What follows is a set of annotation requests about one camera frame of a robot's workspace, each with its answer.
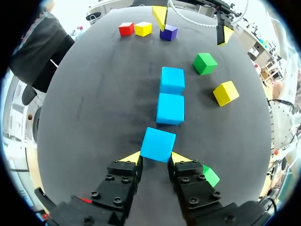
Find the red cube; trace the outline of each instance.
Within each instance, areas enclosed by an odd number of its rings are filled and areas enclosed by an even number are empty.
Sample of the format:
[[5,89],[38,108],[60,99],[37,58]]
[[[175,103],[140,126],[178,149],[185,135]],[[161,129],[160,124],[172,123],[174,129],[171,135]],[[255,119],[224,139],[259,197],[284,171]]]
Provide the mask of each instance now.
[[132,35],[134,33],[134,23],[122,23],[119,26],[121,36]]

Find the bolt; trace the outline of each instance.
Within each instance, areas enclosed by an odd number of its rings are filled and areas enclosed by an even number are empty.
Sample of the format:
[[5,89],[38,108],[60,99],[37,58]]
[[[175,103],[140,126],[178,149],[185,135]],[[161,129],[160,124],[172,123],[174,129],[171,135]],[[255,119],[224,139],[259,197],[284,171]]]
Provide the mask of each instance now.
[[200,174],[200,175],[198,176],[198,179],[199,179],[199,180],[206,180],[206,178],[205,178],[205,175],[204,175],[204,174]]
[[105,180],[111,181],[111,180],[115,180],[115,178],[111,174],[107,174]]
[[181,182],[182,182],[182,184],[188,184],[189,178],[182,178]]
[[198,198],[196,198],[196,197],[189,199],[190,206],[196,205],[196,204],[198,204],[198,202],[199,202]]
[[91,225],[93,225],[93,223],[94,223],[94,220],[93,220],[92,217],[86,216],[86,217],[83,218],[83,221],[82,221],[83,225],[85,225],[85,226],[91,226]]
[[231,214],[227,215],[224,220],[226,223],[233,223],[235,221],[235,216],[233,216]]
[[99,197],[99,193],[97,192],[97,191],[92,191],[91,192],[91,198],[92,199],[96,199],[96,198],[98,198]]
[[113,200],[113,203],[115,206],[121,206],[122,205],[122,199],[120,197],[115,197]]
[[128,183],[131,182],[131,180],[130,180],[128,177],[123,177],[121,182],[122,182],[123,184],[128,184]]
[[212,196],[213,196],[214,198],[220,199],[220,198],[221,198],[221,193],[218,192],[218,191],[215,191],[215,192],[213,192]]

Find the black tabletop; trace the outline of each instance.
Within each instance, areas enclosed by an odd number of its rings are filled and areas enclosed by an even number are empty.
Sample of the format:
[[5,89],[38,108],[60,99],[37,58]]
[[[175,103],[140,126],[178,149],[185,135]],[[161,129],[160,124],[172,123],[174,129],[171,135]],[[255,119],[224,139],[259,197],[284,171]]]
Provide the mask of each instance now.
[[[188,18],[215,24],[187,10]],[[152,34],[120,37],[122,22],[152,22]],[[112,10],[73,45],[48,89],[40,118],[38,160],[46,194],[55,202],[95,189],[107,165],[140,150],[147,127],[176,134],[174,151],[210,166],[223,205],[257,200],[270,156],[270,119],[261,81],[236,37],[216,45],[215,28],[199,27],[172,9],[179,28],[172,42],[159,38],[151,7]],[[210,53],[218,62],[199,76],[192,62]],[[185,70],[185,121],[155,123],[161,68]],[[212,91],[233,81],[240,97],[219,107]],[[144,159],[143,177],[126,225],[185,225],[167,165]]]

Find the purple cube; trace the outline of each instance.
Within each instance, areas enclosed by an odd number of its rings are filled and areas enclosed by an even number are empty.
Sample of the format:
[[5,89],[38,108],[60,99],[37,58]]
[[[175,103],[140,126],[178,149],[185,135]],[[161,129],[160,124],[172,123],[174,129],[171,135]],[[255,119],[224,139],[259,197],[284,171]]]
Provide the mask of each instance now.
[[160,30],[160,38],[165,39],[167,41],[172,41],[177,37],[178,28],[170,26],[168,24],[165,25],[165,30]]

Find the yellow cube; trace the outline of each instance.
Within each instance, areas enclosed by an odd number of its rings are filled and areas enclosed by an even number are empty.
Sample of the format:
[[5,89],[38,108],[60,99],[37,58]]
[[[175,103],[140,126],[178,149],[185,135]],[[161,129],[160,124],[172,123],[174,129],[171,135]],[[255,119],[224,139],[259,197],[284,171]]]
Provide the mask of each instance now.
[[219,85],[214,91],[213,94],[220,107],[225,106],[230,103],[232,100],[235,100],[239,97],[232,81],[227,81]]
[[141,22],[135,24],[135,34],[141,37],[151,34],[151,29],[152,29],[151,23],[148,22]]

